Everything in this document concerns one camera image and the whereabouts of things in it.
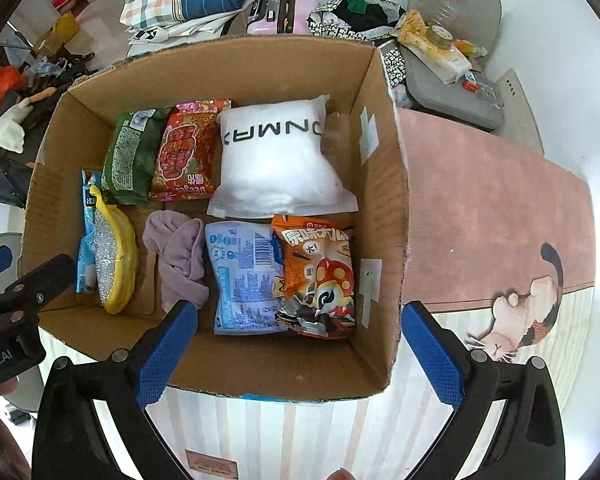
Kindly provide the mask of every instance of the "barcode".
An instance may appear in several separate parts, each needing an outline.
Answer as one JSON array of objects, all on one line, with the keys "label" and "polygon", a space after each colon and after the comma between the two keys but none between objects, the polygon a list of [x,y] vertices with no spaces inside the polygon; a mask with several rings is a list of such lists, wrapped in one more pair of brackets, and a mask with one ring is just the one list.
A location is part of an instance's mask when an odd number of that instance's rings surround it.
[{"label": "barcode", "polygon": [[256,265],[271,265],[271,243],[264,236],[255,234]]},{"label": "barcode", "polygon": [[144,129],[146,128],[146,122],[149,120],[149,117],[152,117],[153,114],[155,114],[155,110],[140,110],[139,112],[136,112],[134,116],[131,117],[130,126],[134,130],[140,130],[141,132],[144,132]]},{"label": "barcode", "polygon": [[140,133],[136,128],[122,127],[111,161],[111,184],[118,191],[133,191],[134,161],[140,144]]}]

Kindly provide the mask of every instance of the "white pillow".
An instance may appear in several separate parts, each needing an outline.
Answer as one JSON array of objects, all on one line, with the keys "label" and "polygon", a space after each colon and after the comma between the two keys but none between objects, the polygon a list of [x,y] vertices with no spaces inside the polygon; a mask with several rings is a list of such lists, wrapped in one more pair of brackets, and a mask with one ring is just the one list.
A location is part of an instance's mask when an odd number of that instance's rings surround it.
[{"label": "white pillow", "polygon": [[325,105],[312,100],[231,108],[220,113],[221,184],[207,213],[218,218],[270,218],[357,211],[320,152]]}]

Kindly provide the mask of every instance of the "wooden handle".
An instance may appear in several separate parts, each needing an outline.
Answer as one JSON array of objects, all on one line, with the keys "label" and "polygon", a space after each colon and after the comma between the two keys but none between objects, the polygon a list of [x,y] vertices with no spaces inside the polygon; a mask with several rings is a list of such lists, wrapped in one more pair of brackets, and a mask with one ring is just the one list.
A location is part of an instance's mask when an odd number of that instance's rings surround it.
[{"label": "wooden handle", "polygon": [[29,98],[29,103],[37,103],[38,101],[42,101],[42,99],[46,99],[47,97],[51,97],[53,94],[56,93],[56,89],[53,86],[50,86],[49,88],[45,88],[42,92],[38,92],[35,95],[32,95]]}]

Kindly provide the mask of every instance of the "cat illustration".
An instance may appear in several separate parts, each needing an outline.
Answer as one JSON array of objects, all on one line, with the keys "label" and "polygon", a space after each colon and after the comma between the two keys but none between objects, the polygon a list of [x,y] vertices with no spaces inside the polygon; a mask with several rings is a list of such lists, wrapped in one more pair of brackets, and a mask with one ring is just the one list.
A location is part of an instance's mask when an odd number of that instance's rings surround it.
[{"label": "cat illustration", "polygon": [[494,361],[512,363],[519,348],[539,343],[554,327],[564,286],[562,263],[549,244],[542,244],[540,255],[555,267],[556,280],[551,276],[533,280],[526,296],[515,291],[498,296],[491,327],[481,336],[467,334],[469,349],[484,350]]}]

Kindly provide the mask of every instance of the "blue package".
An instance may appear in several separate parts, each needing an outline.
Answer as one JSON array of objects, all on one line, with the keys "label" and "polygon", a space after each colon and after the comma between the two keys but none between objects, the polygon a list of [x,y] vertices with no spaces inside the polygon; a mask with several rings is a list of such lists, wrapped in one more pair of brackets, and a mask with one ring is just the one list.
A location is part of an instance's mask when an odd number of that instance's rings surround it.
[{"label": "blue package", "polygon": [[285,266],[273,228],[250,222],[215,222],[205,227],[205,235],[220,290],[214,333],[285,331],[275,318],[284,300]]},{"label": "blue package", "polygon": [[96,215],[96,198],[89,192],[91,186],[102,182],[101,171],[82,170],[82,206],[84,208],[84,232],[78,250],[77,284],[78,294],[93,294],[96,292],[96,256],[94,252],[94,231]]}]

